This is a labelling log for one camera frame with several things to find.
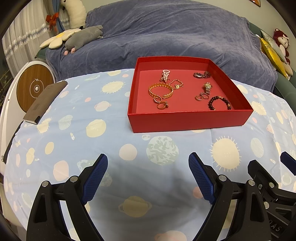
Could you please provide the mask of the gold wristwatch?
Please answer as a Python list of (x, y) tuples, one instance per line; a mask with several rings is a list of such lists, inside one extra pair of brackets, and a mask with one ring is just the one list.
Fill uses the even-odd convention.
[(211, 91), (211, 88), (212, 88), (212, 84), (210, 82), (206, 82), (204, 84), (204, 88), (205, 88), (205, 93), (210, 95), (210, 91)]

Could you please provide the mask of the gold ring red stone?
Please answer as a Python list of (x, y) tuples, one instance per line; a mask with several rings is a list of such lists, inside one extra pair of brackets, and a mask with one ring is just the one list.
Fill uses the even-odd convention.
[(167, 101), (161, 101), (157, 104), (157, 109), (159, 110), (163, 110), (163, 109), (166, 109), (168, 108), (168, 102)]

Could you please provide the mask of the red cardboard tray box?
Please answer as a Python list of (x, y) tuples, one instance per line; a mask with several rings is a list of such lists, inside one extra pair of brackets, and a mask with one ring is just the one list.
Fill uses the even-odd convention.
[[(210, 78), (195, 78), (208, 71)], [(210, 95), (204, 84), (210, 82)], [(148, 88), (165, 83), (173, 95), (159, 110)], [(134, 133), (185, 131), (242, 126), (253, 108), (228, 75), (212, 60), (197, 57), (139, 57), (134, 70), (128, 104), (128, 119)]]

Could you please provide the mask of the gold chain bangle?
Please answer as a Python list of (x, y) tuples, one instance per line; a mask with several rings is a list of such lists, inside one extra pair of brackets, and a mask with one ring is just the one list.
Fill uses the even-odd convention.
[(168, 99), (173, 95), (174, 89), (165, 83), (155, 83), (148, 88), (148, 93), (153, 98)]

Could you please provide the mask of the yellow cushion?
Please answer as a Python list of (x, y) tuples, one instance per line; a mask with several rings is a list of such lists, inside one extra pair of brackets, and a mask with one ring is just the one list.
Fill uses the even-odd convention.
[(266, 42), (266, 40), (263, 37), (260, 37), (260, 43), (261, 43), (261, 51), (266, 54), (266, 56), (269, 58), (272, 65), (276, 68), (276, 70), (281, 73), (285, 78), (290, 80), (290, 78), (293, 76), (292, 68), (288, 63), (284, 63), (281, 61), (278, 54), (274, 51), (274, 49)]

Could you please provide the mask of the planet print blue tablecloth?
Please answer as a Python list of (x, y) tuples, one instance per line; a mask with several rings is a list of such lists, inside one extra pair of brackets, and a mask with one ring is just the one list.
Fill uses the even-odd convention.
[(7, 158), (4, 193), (22, 226), (43, 181), (79, 175), (102, 153), (108, 169), (85, 207), (105, 240), (194, 238), (210, 203), (190, 171), (192, 152), (218, 174), (242, 183), (255, 159), (280, 188), (295, 190), (295, 176), (280, 162), (282, 152), (295, 156), (295, 114), (282, 98), (237, 83), (253, 108), (243, 126), (133, 133), (127, 117), (133, 73), (69, 78), (39, 124), (21, 124)]

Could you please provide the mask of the grey-green cushion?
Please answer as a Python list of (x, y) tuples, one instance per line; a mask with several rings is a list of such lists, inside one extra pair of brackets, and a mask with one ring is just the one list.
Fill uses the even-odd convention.
[(266, 42), (274, 49), (274, 51), (278, 54), (280, 57), (281, 61), (284, 63), (287, 63), (287, 60), (285, 58), (285, 52), (283, 52), (283, 47), (280, 47), (276, 41), (266, 32), (263, 30), (260, 30), (262, 37), (266, 40)]

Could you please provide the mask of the white round wooden-faced device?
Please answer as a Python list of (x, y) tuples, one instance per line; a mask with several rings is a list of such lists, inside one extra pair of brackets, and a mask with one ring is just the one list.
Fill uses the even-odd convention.
[(13, 79), (1, 110), (1, 161), (23, 117), (55, 77), (49, 65), (42, 61), (26, 63)]

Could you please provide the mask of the flower-shaped cream cushion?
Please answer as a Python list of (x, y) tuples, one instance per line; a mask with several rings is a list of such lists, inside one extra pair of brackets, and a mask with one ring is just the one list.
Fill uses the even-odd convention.
[(72, 35), (74, 35), (77, 32), (80, 32), (81, 29), (69, 29), (65, 30), (62, 33), (59, 33), (58, 35), (51, 37), (50, 39), (44, 41), (40, 48), (44, 49), (48, 47), (49, 49), (57, 49), (62, 46), (63, 42), (67, 41)]

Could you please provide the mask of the white curtain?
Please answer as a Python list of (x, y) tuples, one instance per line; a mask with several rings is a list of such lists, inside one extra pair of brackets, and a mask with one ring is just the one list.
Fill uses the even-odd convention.
[(26, 63), (34, 60), (40, 45), (52, 36), (45, 20), (47, 13), (44, 1), (30, 1), (4, 34), (4, 55), (13, 77)]

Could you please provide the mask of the grey plush toy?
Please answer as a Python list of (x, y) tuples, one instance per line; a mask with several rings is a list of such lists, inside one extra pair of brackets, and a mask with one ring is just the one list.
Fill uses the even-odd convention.
[(69, 37), (65, 43), (64, 55), (66, 56), (69, 53), (73, 54), (75, 51), (79, 50), (89, 42), (103, 38), (102, 29), (102, 25), (91, 26), (82, 29), (81, 31)]

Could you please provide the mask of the red ribbon bow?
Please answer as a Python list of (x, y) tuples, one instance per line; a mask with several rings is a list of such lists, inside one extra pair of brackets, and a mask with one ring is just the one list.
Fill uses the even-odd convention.
[(54, 30), (54, 31), (58, 32), (58, 28), (57, 28), (58, 15), (59, 15), (59, 13), (56, 12), (53, 15), (46, 16), (46, 22), (49, 24), (50, 31)]

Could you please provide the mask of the blue-grey bed blanket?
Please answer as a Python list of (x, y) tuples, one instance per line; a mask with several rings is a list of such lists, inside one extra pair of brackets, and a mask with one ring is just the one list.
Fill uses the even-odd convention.
[(65, 56), (47, 50), (57, 80), (134, 68), (139, 57), (189, 56), (211, 59), (231, 79), (273, 91), (278, 75), (262, 53), (249, 21), (197, 1), (117, 1), (95, 8), (86, 27), (102, 25), (103, 38)]

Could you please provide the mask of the blue curtain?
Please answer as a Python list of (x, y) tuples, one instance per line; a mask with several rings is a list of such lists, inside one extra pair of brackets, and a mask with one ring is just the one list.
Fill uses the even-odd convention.
[(65, 30), (69, 29), (69, 15), (66, 10), (63, 10), (61, 1), (52, 0), (49, 1), (50, 13), (49, 15), (53, 15), (56, 12), (59, 13), (57, 20), (57, 28), (58, 32), (54, 31), (55, 34), (59, 34)]

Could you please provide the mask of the orange wall picture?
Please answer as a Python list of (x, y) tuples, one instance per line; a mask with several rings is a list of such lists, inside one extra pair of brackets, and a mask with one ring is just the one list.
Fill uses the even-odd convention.
[(252, 3), (257, 5), (258, 7), (261, 7), (261, 0), (250, 0)]

